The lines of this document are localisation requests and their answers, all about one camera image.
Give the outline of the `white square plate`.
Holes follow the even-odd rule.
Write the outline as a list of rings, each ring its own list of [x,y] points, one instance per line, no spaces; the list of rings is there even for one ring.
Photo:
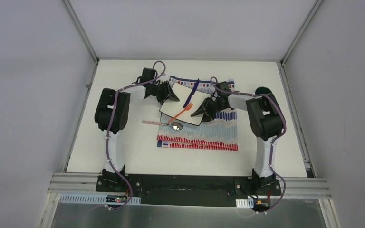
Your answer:
[[[161,106],[159,110],[161,113],[161,118],[165,118],[166,122],[169,121],[169,119],[176,116],[180,111],[184,109],[183,105],[185,104],[189,94],[192,91],[191,88],[181,85],[177,82],[173,84],[172,90],[180,99],[180,101],[176,102],[176,101],[166,100],[164,104]],[[203,114],[193,117],[191,117],[191,114],[193,114],[200,108],[201,104],[206,98],[210,98],[210,94],[198,90],[195,91],[195,93],[192,95],[190,99],[190,103],[193,103],[192,108],[182,113],[180,116],[176,118],[176,120],[187,124],[199,126],[202,122]]]

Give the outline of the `patterned cloth napkin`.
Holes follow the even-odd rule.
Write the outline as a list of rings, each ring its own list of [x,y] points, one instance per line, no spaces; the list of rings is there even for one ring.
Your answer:
[[[181,130],[159,127],[157,147],[224,151],[237,151],[239,148],[237,112],[234,109],[217,112],[214,120],[198,126],[180,123]]]

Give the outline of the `dark blue plastic knife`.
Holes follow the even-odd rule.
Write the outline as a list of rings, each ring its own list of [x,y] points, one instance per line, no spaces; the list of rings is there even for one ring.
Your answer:
[[[193,84],[193,88],[191,89],[191,92],[189,93],[189,95],[188,95],[188,97],[187,97],[187,99],[186,99],[186,101],[185,101],[185,103],[184,103],[184,105],[183,105],[183,108],[186,108],[186,107],[189,105],[189,103],[190,103],[190,101],[191,101],[192,96],[195,94],[195,92],[196,92],[196,90],[197,90],[197,87],[198,87],[198,85],[199,85],[199,82],[200,82],[200,80],[199,80],[199,79],[197,79],[197,80],[195,81],[195,83]]]

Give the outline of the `dark green mug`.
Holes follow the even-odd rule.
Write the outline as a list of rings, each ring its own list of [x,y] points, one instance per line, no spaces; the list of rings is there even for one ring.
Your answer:
[[[272,91],[269,89],[269,88],[267,88],[267,87],[263,87],[263,86],[261,86],[261,87],[258,87],[256,90],[255,90],[255,94],[256,95],[262,95],[262,94],[271,94],[272,93]]]

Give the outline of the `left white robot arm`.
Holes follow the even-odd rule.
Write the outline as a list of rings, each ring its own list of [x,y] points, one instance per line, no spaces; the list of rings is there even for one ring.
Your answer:
[[[117,90],[104,88],[96,107],[94,121],[103,133],[106,161],[102,174],[110,174],[108,186],[114,192],[121,192],[125,186],[131,188],[122,170],[125,160],[122,152],[122,135],[125,129],[130,103],[150,96],[163,104],[165,101],[179,101],[168,81],[161,81],[165,70],[158,73],[153,67],[144,68],[135,82]]]

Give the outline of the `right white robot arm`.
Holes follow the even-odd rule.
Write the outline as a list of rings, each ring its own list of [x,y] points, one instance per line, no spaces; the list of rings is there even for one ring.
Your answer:
[[[248,114],[250,128],[257,138],[256,162],[252,169],[251,190],[264,194],[276,180],[273,170],[274,152],[278,139],[286,132],[286,120],[272,91],[259,87],[254,94],[233,92],[227,82],[215,83],[215,94],[204,99],[191,116],[202,115],[210,122],[225,109],[240,109]]]

